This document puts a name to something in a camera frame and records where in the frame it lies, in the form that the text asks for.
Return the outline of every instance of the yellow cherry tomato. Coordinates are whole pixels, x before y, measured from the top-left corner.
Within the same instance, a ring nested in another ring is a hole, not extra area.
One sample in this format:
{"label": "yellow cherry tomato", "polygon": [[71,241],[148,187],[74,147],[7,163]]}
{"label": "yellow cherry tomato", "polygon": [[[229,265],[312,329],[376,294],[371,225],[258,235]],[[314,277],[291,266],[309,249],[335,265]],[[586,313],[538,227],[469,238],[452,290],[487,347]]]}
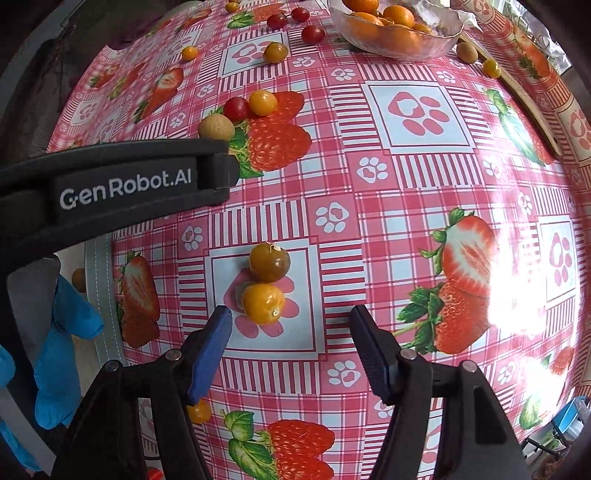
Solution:
{"label": "yellow cherry tomato", "polygon": [[488,59],[482,64],[482,70],[484,74],[492,79],[497,79],[501,76],[501,68],[496,60]]}
{"label": "yellow cherry tomato", "polygon": [[197,47],[189,46],[183,48],[181,51],[181,58],[184,61],[194,60],[199,55],[199,49]]}
{"label": "yellow cherry tomato", "polygon": [[287,58],[288,53],[289,50],[287,50],[287,47],[283,43],[272,41],[265,48],[262,57],[268,63],[281,63]]}
{"label": "yellow cherry tomato", "polygon": [[242,293],[244,313],[257,325],[269,325],[281,317],[285,295],[270,283],[253,283]]}
{"label": "yellow cherry tomato", "polygon": [[248,106],[255,115],[267,116],[277,108],[277,98],[267,90],[257,90],[248,98]]}
{"label": "yellow cherry tomato", "polygon": [[279,281],[291,266],[290,255],[284,248],[277,244],[263,242],[251,250],[248,263],[252,275],[264,283]]}
{"label": "yellow cherry tomato", "polygon": [[229,14],[233,14],[234,12],[238,12],[239,8],[240,8],[240,5],[238,5],[236,2],[230,2],[230,3],[226,4],[226,12],[228,12]]}
{"label": "yellow cherry tomato", "polygon": [[196,405],[187,405],[189,420],[197,425],[205,423],[212,418],[212,408],[203,398]]}

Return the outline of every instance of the blue gripper pad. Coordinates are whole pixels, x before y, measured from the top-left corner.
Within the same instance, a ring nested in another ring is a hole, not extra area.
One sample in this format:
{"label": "blue gripper pad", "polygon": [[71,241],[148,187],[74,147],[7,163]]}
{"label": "blue gripper pad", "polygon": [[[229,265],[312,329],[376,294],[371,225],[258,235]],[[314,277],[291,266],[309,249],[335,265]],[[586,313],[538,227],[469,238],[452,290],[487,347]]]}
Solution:
{"label": "blue gripper pad", "polygon": [[207,395],[231,333],[232,312],[227,307],[217,306],[201,330],[201,348],[193,364],[193,380],[187,392],[191,405]]}
{"label": "blue gripper pad", "polygon": [[353,307],[349,329],[372,392],[385,405],[392,405],[400,345],[391,332],[378,328],[365,305]]}

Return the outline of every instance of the paw print pattern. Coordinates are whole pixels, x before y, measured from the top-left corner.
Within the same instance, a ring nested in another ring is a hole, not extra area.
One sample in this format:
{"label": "paw print pattern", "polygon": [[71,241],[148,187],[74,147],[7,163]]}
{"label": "paw print pattern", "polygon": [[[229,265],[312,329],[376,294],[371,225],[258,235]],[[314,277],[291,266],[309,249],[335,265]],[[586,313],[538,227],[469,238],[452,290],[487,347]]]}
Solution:
{"label": "paw print pattern", "polygon": [[208,83],[207,85],[203,85],[197,94],[198,97],[204,98],[206,95],[209,95],[213,92],[213,85]]}
{"label": "paw print pattern", "polygon": [[335,362],[334,368],[329,368],[329,383],[332,385],[343,385],[345,388],[352,387],[361,377],[361,373],[356,370],[357,365],[352,360]]}
{"label": "paw print pattern", "polygon": [[[414,102],[411,113],[404,113],[401,109],[401,102],[404,102],[405,110],[408,111],[408,100]],[[388,105],[388,112],[403,117],[402,125],[414,135],[422,137],[427,131],[434,135],[441,135],[443,128],[441,124],[449,122],[446,113],[438,110],[441,104],[428,96],[422,96],[418,100],[410,92],[398,92]]]}
{"label": "paw print pattern", "polygon": [[295,318],[300,314],[298,304],[287,296],[294,291],[296,286],[294,285],[293,280],[287,276],[273,284],[285,294],[285,306],[281,312],[281,318],[277,322],[270,325],[259,326],[244,315],[244,308],[242,307],[242,293],[244,292],[244,289],[251,283],[254,283],[254,281],[255,279],[251,274],[250,268],[243,268],[240,270],[240,273],[230,284],[223,296],[224,305],[235,312],[241,313],[235,316],[234,325],[245,337],[256,338],[261,331],[271,338],[279,337],[279,335],[284,332],[281,322],[284,319]]}
{"label": "paw print pattern", "polygon": [[313,65],[314,62],[315,59],[313,59],[312,57],[297,57],[293,61],[293,65],[294,67],[309,67],[310,65]]}
{"label": "paw print pattern", "polygon": [[183,121],[187,118],[187,114],[186,113],[179,113],[177,116],[174,116],[172,118],[172,120],[170,121],[170,126],[172,128],[177,128],[180,127],[183,124]]}
{"label": "paw print pattern", "polygon": [[556,269],[554,270],[554,281],[557,287],[569,280],[569,268],[573,265],[573,257],[569,251],[569,239],[560,238],[558,232],[555,232],[550,247],[550,265]]}
{"label": "paw print pattern", "polygon": [[435,73],[437,74],[437,78],[443,80],[445,83],[456,83],[456,78],[445,70],[438,70]]}
{"label": "paw print pattern", "polygon": [[378,417],[385,419],[392,416],[392,412],[394,412],[394,406],[384,405],[381,401],[379,401],[374,405],[374,410],[378,412]]}
{"label": "paw print pattern", "polygon": [[486,160],[483,160],[482,166],[484,167],[484,171],[488,176],[495,177],[497,179],[501,178],[501,167],[494,158],[487,158]]}
{"label": "paw print pattern", "polygon": [[349,218],[349,212],[338,202],[332,202],[329,207],[320,207],[316,210],[316,225],[324,226],[325,233],[341,233],[345,230],[345,220]]}
{"label": "paw print pattern", "polygon": [[385,180],[388,178],[386,170],[387,165],[381,163],[376,157],[363,157],[359,160],[359,168],[357,175],[364,179],[369,184],[374,184],[376,180]]}
{"label": "paw print pattern", "polygon": [[330,74],[335,80],[344,82],[345,80],[351,80],[355,76],[355,72],[351,69],[335,69]]}
{"label": "paw print pattern", "polygon": [[506,367],[501,368],[501,370],[499,371],[499,376],[497,377],[496,380],[501,385],[505,385],[506,383],[509,383],[511,381],[511,378],[513,378],[513,374],[515,373],[515,370],[516,370],[515,362],[509,362]]}
{"label": "paw print pattern", "polygon": [[517,203],[523,209],[526,215],[530,215],[533,209],[531,205],[531,199],[529,195],[524,194],[523,192],[519,192],[517,197]]}
{"label": "paw print pattern", "polygon": [[201,235],[202,233],[203,229],[200,226],[193,228],[189,225],[185,229],[181,236],[181,240],[183,241],[185,250],[187,252],[199,248],[199,243],[203,242],[203,235]]}

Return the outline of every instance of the blue object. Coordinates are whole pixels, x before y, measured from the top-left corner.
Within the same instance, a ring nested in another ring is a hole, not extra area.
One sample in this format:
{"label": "blue object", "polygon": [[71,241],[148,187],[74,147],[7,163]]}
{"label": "blue object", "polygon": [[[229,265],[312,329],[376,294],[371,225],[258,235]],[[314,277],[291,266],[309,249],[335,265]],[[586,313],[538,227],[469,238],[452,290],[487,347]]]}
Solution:
{"label": "blue object", "polygon": [[40,472],[41,468],[37,465],[33,455],[27,452],[19,441],[14,437],[6,424],[0,419],[0,434],[4,437],[7,445],[10,447],[14,456],[21,462],[21,465],[34,472]]}
{"label": "blue object", "polygon": [[207,325],[199,333],[204,338],[193,363],[193,379],[187,392],[192,405],[205,397],[212,386],[213,377],[232,334],[232,312],[227,307],[216,307]]}
{"label": "blue object", "polygon": [[103,321],[94,308],[61,275],[57,280],[53,320],[33,371],[39,392],[35,419],[50,430],[68,425],[80,403],[72,335],[91,339],[100,334]]}
{"label": "blue object", "polygon": [[0,345],[0,388],[8,385],[8,382],[14,377],[15,367],[12,355]]}

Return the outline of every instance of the red cherry tomato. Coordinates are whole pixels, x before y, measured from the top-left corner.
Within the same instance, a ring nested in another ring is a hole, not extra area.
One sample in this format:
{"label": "red cherry tomato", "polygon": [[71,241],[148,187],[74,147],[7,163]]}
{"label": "red cherry tomato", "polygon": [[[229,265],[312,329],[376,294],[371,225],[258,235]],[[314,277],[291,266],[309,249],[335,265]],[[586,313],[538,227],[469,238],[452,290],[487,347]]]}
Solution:
{"label": "red cherry tomato", "polygon": [[248,117],[248,101],[242,97],[230,98],[223,106],[223,114],[235,124],[239,124]]}
{"label": "red cherry tomato", "polygon": [[267,18],[267,27],[271,30],[280,30],[287,25],[287,17],[284,14],[273,14]]}
{"label": "red cherry tomato", "polygon": [[303,23],[310,18],[310,12],[303,7],[294,8],[291,17],[298,23]]}
{"label": "red cherry tomato", "polygon": [[301,40],[308,45],[315,45],[324,38],[325,32],[318,25],[308,25],[301,31]]}

